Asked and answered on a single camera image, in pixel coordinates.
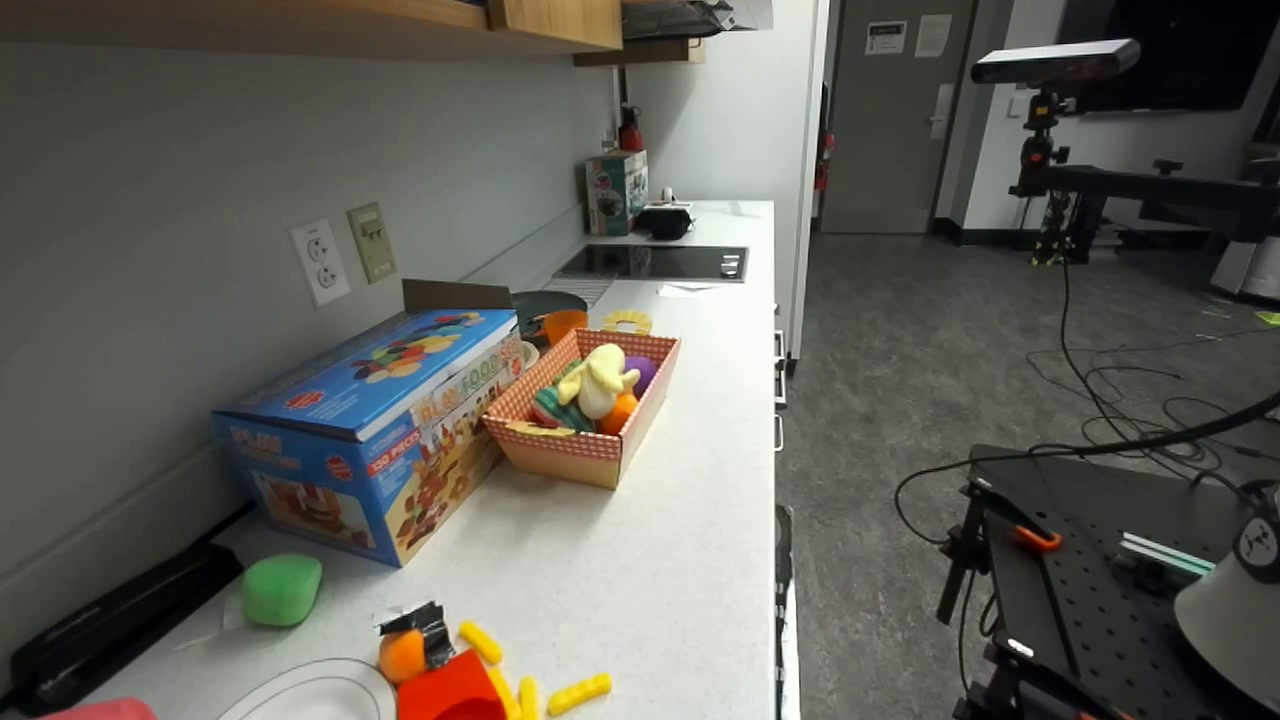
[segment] stovetop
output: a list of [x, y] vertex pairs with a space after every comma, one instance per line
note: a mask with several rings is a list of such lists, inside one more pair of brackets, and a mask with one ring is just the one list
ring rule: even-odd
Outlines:
[[616, 277], [616, 280], [727, 280], [748, 277], [748, 248], [706, 244], [587, 244], [562, 277]]

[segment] blue toy box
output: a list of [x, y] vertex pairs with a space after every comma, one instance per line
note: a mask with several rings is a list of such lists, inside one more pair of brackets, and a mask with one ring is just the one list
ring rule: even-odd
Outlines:
[[218, 422], [279, 527], [402, 567], [495, 463], [485, 409], [518, 375], [512, 306], [430, 306], [222, 409]]

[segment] orange toy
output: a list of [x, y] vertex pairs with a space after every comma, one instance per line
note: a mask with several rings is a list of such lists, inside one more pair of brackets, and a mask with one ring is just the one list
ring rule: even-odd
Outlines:
[[465, 652], [445, 668], [402, 685], [398, 711], [402, 720], [504, 720], [510, 715], [478, 652]]
[[414, 676], [426, 676], [430, 673], [430, 634], [426, 632], [398, 632], [398, 634], [384, 634], [384, 652], [378, 659], [378, 668], [391, 678], [391, 685], [404, 685]]
[[622, 434], [638, 405], [642, 405], [638, 392], [622, 392], [614, 409], [602, 414], [602, 431]]

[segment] red toy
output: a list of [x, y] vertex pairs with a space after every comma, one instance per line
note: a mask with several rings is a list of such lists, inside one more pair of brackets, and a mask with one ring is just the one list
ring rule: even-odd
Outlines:
[[504, 720], [504, 698], [495, 697], [478, 652], [462, 652], [435, 673], [414, 676], [398, 689], [402, 720]]

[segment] wooden basket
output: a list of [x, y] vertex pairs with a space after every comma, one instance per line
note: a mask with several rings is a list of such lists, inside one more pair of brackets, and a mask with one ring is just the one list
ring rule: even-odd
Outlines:
[[[647, 354], [656, 364], [647, 392], [642, 396], [633, 420], [622, 434], [580, 431], [580, 434], [538, 434], [526, 431], [533, 396], [580, 364], [596, 344], [622, 344], [627, 354]], [[567, 333], [539, 364], [533, 364], [500, 401], [487, 405], [485, 429], [495, 434], [504, 456], [519, 473], [562, 475], [580, 484], [616, 488], [627, 473], [653, 414], [665, 409], [667, 378], [679, 354], [674, 334], [633, 334], [633, 333]]]

